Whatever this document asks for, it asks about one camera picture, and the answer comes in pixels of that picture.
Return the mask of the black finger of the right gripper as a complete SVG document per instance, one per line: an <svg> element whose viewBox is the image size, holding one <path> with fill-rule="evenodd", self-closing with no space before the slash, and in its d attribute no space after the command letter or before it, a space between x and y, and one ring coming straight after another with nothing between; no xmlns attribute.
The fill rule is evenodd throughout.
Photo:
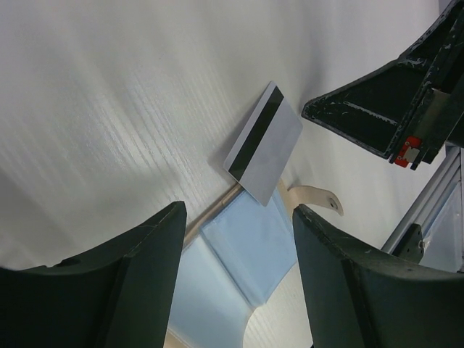
<svg viewBox="0 0 464 348"><path fill-rule="evenodd" d="M384 159L431 61L394 60L330 93L309 100L302 117Z"/></svg>

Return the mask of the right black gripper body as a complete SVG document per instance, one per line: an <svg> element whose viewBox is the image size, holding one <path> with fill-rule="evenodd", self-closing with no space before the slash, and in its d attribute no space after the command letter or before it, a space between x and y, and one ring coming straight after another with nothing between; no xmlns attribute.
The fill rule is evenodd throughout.
<svg viewBox="0 0 464 348"><path fill-rule="evenodd" d="M431 60L389 156L415 170L433 162L445 143L463 147L463 2L451 1L401 57Z"/></svg>

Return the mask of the white card magnetic stripe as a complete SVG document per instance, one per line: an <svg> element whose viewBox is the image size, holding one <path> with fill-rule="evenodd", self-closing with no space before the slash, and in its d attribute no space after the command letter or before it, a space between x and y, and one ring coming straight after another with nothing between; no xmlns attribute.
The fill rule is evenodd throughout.
<svg viewBox="0 0 464 348"><path fill-rule="evenodd" d="M267 206L301 133L302 121L271 81L223 167L256 201Z"/></svg>

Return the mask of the beige card holder wallet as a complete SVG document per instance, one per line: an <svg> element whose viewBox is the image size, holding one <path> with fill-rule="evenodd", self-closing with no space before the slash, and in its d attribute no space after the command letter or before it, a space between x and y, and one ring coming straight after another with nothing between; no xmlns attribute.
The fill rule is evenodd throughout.
<svg viewBox="0 0 464 348"><path fill-rule="evenodd" d="M300 204L344 214L333 192L280 181L265 206L234 186L190 228L166 347L242 347L253 312L297 261L291 215Z"/></svg>

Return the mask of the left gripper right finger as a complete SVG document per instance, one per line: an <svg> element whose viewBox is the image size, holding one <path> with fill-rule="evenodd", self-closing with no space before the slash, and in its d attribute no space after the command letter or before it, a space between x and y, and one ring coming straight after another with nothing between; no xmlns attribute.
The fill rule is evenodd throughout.
<svg viewBox="0 0 464 348"><path fill-rule="evenodd" d="M382 252L305 205L294 241L315 347L461 347L463 275Z"/></svg>

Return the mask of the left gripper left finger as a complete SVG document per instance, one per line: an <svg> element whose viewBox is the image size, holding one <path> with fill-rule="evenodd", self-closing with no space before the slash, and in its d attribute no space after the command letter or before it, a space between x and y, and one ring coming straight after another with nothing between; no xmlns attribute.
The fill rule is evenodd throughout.
<svg viewBox="0 0 464 348"><path fill-rule="evenodd" d="M1 269L3 347L162 347L186 232L173 202L59 264Z"/></svg>

